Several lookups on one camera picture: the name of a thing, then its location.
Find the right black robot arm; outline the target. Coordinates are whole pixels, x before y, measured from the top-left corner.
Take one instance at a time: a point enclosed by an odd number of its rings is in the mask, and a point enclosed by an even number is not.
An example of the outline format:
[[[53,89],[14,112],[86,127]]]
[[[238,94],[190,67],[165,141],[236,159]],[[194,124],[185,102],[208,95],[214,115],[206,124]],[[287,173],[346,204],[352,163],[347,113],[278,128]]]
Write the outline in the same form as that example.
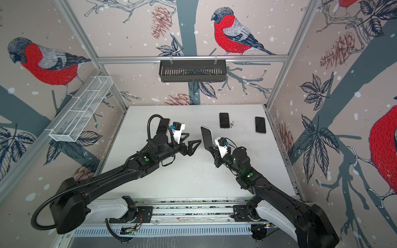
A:
[[[287,195],[250,164],[246,149],[231,151],[228,147],[213,148],[206,145],[215,160],[216,167],[225,165],[236,173],[240,187],[253,194],[247,202],[252,220],[264,219],[275,224],[291,236],[301,248],[335,248],[340,242],[336,231],[324,210]]]

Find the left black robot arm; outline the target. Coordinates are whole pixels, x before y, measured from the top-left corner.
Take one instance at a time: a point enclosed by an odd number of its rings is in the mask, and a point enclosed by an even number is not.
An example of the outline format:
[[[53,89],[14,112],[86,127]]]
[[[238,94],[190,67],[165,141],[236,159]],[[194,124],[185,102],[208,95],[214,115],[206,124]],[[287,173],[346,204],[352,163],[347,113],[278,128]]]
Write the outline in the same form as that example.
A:
[[[115,169],[81,181],[73,178],[64,180],[56,192],[60,196],[50,202],[57,233],[66,234],[79,227],[86,216],[93,212],[88,205],[101,195],[149,175],[164,160],[174,158],[176,154],[192,156],[201,140],[189,141],[188,144],[184,144],[184,140],[182,138],[179,143],[173,144],[168,142],[166,135],[157,134],[147,141],[141,151]]]

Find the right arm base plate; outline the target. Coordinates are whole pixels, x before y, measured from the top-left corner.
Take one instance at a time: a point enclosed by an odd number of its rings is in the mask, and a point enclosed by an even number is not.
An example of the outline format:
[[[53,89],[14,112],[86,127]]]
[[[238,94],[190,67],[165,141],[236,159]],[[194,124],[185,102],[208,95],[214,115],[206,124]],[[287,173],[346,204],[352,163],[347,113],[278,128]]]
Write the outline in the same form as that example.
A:
[[[256,213],[253,213],[251,207],[247,205],[234,205],[233,213],[230,218],[235,220],[235,222],[260,222],[264,219],[260,218]]]

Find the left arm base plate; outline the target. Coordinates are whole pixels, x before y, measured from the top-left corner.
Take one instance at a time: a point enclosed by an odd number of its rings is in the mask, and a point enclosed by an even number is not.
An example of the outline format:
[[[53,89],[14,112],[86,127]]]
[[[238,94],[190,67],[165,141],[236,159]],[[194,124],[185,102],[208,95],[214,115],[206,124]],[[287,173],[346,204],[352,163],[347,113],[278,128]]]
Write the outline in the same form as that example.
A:
[[[127,223],[150,223],[153,214],[152,206],[134,206],[129,208],[125,214],[120,218],[109,218],[109,223],[112,224],[127,224]]]

